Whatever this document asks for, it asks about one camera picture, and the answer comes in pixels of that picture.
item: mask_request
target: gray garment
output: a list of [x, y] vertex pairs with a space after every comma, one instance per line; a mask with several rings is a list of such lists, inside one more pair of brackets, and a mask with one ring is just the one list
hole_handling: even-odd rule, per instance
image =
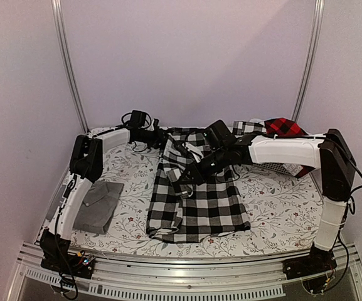
[[[46, 217], [48, 220], [53, 218], [65, 188], [66, 186], [62, 185], [56, 195]], [[106, 234], [123, 188], [122, 183], [96, 181], [86, 194], [73, 227], [91, 233]]]

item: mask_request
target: checkered cloth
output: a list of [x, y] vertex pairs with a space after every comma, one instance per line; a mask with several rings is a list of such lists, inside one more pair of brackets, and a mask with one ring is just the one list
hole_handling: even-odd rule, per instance
[[207, 236], [249, 230], [248, 214], [229, 167], [199, 186], [173, 183], [194, 160], [185, 158], [178, 150], [185, 140], [203, 156], [210, 153], [203, 134], [197, 129], [169, 129], [154, 180], [147, 234], [168, 243], [197, 243]]
[[[307, 135], [298, 124], [286, 118], [269, 119], [259, 122], [235, 121], [233, 123], [232, 133], [234, 135], [243, 135], [251, 132], [262, 132], [266, 134], [277, 135]], [[313, 171], [313, 167], [301, 166], [298, 164], [282, 164], [282, 166], [296, 178], [305, 176]]]

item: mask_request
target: red and black plaid cloth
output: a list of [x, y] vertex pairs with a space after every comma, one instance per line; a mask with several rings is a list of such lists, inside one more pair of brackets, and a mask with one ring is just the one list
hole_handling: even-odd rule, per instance
[[[268, 134], [277, 134], [279, 136], [291, 136], [291, 135], [307, 135], [296, 122], [286, 118], [276, 118], [266, 120], [264, 122], [266, 132]], [[300, 178], [310, 173], [314, 168], [310, 166], [302, 166], [302, 170], [295, 175]]]

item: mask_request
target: floral pattern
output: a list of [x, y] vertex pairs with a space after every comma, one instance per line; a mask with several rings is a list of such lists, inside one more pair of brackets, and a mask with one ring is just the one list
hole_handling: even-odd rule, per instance
[[[92, 134], [106, 129], [94, 129]], [[120, 145], [104, 154], [102, 179], [125, 185], [107, 234], [74, 229], [73, 246], [102, 253], [183, 258], [269, 255], [310, 248], [322, 212], [322, 199], [311, 177], [296, 179], [260, 166], [236, 167], [240, 175], [237, 186], [252, 225], [250, 231], [190, 244], [150, 239], [146, 218], [159, 151], [135, 153], [132, 148]]]

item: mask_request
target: vertical metal pole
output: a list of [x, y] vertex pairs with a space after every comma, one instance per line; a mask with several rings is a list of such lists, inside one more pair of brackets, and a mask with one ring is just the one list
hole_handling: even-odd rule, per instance
[[311, 76], [311, 71], [314, 63], [314, 57], [316, 54], [317, 43], [319, 41], [321, 22], [323, 18], [323, 8], [324, 0], [316, 0], [316, 5], [314, 9], [313, 25], [311, 39], [309, 42], [309, 49], [307, 52], [306, 64], [304, 69], [304, 74], [301, 80], [301, 86], [299, 87], [298, 97], [295, 103], [294, 112], [292, 113], [292, 120], [298, 121], [299, 114], [302, 110], [302, 105], [304, 103], [307, 86], [309, 84], [309, 79]]
[[65, 34], [65, 26], [63, 23], [61, 0], [52, 0], [53, 14], [55, 20], [55, 28], [58, 36], [58, 42], [60, 44], [63, 65], [68, 78], [70, 91], [72, 94], [73, 104], [79, 118], [80, 125], [84, 132], [88, 132], [89, 127], [87, 124], [85, 112], [83, 110], [82, 102], [80, 100], [78, 87], [75, 80], [75, 74], [73, 72], [72, 63], [69, 55], [67, 36]]

